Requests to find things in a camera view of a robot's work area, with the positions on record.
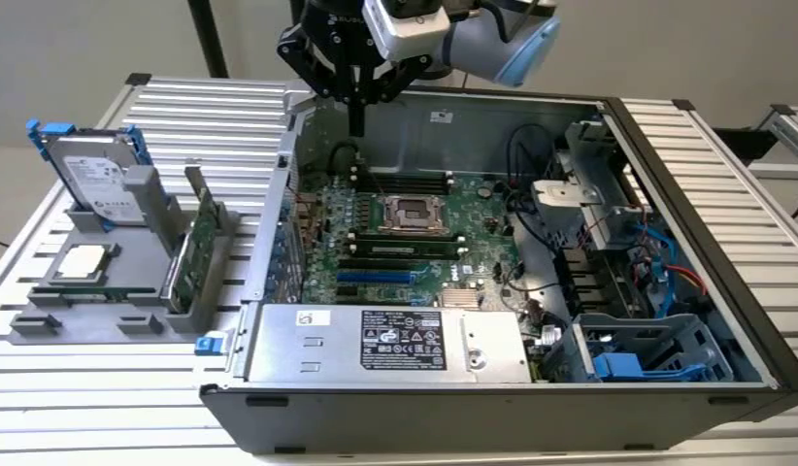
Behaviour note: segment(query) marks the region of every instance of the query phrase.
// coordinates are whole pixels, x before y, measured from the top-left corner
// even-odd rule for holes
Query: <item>black pole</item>
[[[301,12],[305,11],[305,0],[290,0],[290,13],[293,14],[293,24],[301,22]]]
[[[198,30],[198,39],[209,76],[213,78],[230,78],[227,71],[227,60],[221,49],[221,37],[218,37],[218,26],[215,25],[215,16],[213,15],[213,6],[209,0],[189,0],[190,12],[193,12],[193,21]]]

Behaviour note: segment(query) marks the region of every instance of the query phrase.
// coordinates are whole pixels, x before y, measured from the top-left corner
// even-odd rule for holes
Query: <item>sticker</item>
[[[450,123],[454,121],[454,113],[453,112],[432,112],[430,113],[430,122],[432,123]]]
[[[298,313],[296,313],[296,325],[300,327],[330,324],[332,312],[329,310],[298,311]]]
[[[445,352],[440,312],[362,312],[362,367],[369,371],[445,371]]]
[[[123,189],[123,171],[103,157],[67,156],[67,169],[94,212],[115,223],[142,223],[135,195]]]

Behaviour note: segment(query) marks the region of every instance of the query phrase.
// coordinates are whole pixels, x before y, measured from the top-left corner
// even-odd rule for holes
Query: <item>warning label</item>
[[[445,371],[438,312],[364,311],[362,367],[370,371]]]

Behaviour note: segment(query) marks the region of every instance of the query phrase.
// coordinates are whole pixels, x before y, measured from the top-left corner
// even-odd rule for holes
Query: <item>motherboard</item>
[[[498,183],[369,174],[310,189],[308,180],[298,199],[302,302],[522,309],[505,283],[520,258]]]

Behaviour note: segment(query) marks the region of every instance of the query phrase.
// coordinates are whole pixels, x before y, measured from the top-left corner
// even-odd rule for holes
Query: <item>blue pci slot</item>
[[[340,272],[336,280],[345,283],[414,283],[412,272]]]

